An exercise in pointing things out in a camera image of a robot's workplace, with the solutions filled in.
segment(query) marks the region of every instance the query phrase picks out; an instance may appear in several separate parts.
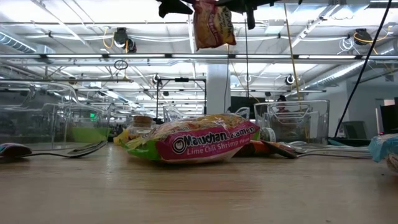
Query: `hanging ramen package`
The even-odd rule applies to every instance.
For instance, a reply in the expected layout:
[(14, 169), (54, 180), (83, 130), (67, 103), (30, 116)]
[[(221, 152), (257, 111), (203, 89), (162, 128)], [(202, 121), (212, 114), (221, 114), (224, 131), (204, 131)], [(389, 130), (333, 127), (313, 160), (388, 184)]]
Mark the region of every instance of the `hanging ramen package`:
[(147, 136), (122, 144), (127, 152), (152, 161), (201, 163), (230, 159), (259, 128), (235, 114), (208, 115), (164, 123)]
[(217, 7), (214, 0), (195, 1), (193, 26), (197, 50), (219, 47), (224, 44), (236, 45), (231, 11)]

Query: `blue object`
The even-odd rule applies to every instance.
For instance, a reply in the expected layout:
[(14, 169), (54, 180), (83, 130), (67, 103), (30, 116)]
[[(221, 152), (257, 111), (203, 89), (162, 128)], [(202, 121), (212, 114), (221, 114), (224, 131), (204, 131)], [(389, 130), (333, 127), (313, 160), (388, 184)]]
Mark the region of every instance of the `blue object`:
[(373, 137), (368, 149), (375, 162), (380, 162), (389, 154), (398, 155), (398, 134)]

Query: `maruchan logo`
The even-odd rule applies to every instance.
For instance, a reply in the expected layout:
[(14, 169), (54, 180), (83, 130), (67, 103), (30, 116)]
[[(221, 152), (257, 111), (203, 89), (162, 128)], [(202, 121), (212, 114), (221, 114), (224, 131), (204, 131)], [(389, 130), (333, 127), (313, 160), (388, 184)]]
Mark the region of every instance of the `maruchan logo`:
[(187, 150), (187, 147), (190, 146), (204, 146), (207, 144), (214, 144), (227, 140), (229, 140), (229, 137), (227, 133), (224, 132), (215, 134), (208, 133), (199, 137), (184, 135), (174, 139), (172, 149), (176, 154), (183, 154)]
[(248, 127), (244, 129), (240, 129), (239, 131), (235, 131), (234, 133), (231, 133), (231, 138), (238, 138), (242, 135), (247, 135), (247, 134), (252, 134), (255, 133), (256, 129), (254, 127)]

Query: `wooden table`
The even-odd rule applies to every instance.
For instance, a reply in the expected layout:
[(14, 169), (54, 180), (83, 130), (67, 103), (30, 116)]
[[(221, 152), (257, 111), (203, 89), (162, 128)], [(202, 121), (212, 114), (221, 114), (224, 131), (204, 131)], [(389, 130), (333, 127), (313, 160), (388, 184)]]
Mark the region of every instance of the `wooden table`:
[(0, 164), (0, 223), (398, 223), (398, 175), (331, 157), (162, 166), (109, 145)]

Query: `white column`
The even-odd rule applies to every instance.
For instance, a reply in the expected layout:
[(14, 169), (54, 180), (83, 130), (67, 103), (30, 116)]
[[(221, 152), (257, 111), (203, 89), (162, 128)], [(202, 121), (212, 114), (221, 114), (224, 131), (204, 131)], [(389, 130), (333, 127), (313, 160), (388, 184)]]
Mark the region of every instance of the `white column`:
[(207, 114), (224, 113), (231, 106), (229, 76), (227, 64), (207, 65)]

